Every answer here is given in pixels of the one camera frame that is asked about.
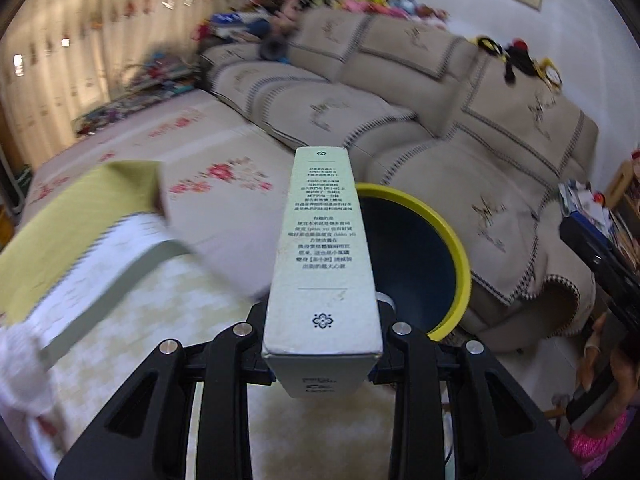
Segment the pink knitted cuff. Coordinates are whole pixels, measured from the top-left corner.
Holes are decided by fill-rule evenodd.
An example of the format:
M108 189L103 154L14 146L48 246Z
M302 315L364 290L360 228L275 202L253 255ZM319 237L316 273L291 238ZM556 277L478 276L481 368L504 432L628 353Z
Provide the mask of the pink knitted cuff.
M626 428L626 411L620 415L615 427L607 436L591 438L580 431L569 431L567 446L581 463L589 462L608 452L614 447Z

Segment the white box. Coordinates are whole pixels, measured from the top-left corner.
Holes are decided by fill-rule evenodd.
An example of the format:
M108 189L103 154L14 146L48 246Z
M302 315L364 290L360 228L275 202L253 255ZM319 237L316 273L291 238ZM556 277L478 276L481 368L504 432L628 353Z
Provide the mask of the white box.
M382 355L360 203L343 148L299 148L262 357L291 397L355 391Z

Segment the metal screw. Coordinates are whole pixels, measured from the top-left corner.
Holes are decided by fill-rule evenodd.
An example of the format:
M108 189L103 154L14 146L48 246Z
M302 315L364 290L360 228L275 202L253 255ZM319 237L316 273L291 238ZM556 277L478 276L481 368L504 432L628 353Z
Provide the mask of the metal screw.
M251 333L251 330L253 330L253 329L254 329L254 327L252 327L248 323L238 323L234 327L234 334L239 335L240 337L242 337L242 336L245 336L245 335L249 335Z
M160 351L163 354L172 354L178 349L178 342L174 339L165 339L160 343Z
M484 352L484 345L476 340L466 342L466 349L470 354L478 355Z
M398 321L397 323L394 323L394 325L391 328L398 335L407 335L411 333L411 325L408 323L405 323L404 321Z

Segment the black floral logo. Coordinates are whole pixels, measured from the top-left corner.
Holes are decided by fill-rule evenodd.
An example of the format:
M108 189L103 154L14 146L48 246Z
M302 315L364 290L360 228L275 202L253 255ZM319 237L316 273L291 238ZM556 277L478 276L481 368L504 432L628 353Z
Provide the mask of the black floral logo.
M334 319L331 317L331 314L316 314L314 318L315 328L331 328L333 322Z

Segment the sofa seat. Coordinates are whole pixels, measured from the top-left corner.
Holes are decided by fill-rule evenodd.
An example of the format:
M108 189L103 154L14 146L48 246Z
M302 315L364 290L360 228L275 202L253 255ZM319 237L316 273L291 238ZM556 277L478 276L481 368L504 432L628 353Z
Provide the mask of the sofa seat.
M254 101L270 85L293 81L326 81L323 77L293 65L273 61L245 61L226 65L214 72L210 93L250 118Z
M350 153L354 177L377 154L399 144L425 142L431 135L416 113L369 92L343 84L294 82L273 89L262 102L261 125L273 137L300 146L342 146Z
M472 294L470 331L494 351L567 329L594 300L591 273L559 238L560 208L549 199L551 190L512 164L464 130L453 130L378 155L365 171L368 182L415 196L453 227L475 288L488 293ZM510 316L528 308L533 319L516 316L509 324Z

